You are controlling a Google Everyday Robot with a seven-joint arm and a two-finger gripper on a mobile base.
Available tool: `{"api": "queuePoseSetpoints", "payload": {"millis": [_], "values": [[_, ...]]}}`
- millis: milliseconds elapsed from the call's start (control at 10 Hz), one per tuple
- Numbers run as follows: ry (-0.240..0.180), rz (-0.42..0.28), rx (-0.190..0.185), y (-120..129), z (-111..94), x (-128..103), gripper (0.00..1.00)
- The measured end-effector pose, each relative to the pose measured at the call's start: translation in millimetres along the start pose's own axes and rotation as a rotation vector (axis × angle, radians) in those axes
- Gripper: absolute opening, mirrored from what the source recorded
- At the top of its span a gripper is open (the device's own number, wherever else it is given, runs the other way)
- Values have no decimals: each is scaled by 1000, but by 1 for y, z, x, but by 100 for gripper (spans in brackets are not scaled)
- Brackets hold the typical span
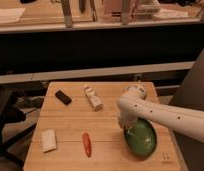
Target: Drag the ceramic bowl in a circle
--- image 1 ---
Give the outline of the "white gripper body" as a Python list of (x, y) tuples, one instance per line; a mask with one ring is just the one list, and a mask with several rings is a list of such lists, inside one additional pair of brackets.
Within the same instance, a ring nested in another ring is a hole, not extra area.
[(127, 113), (120, 113), (118, 116), (118, 124), (121, 129), (124, 127), (129, 128), (132, 127), (134, 122), (137, 120), (135, 116), (128, 115)]

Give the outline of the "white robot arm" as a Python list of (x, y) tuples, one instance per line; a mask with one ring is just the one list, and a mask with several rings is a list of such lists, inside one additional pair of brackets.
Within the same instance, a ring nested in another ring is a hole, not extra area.
[(146, 97), (147, 90), (139, 84), (125, 90), (117, 100), (121, 125), (129, 126), (143, 118), (204, 143), (204, 111), (158, 104)]

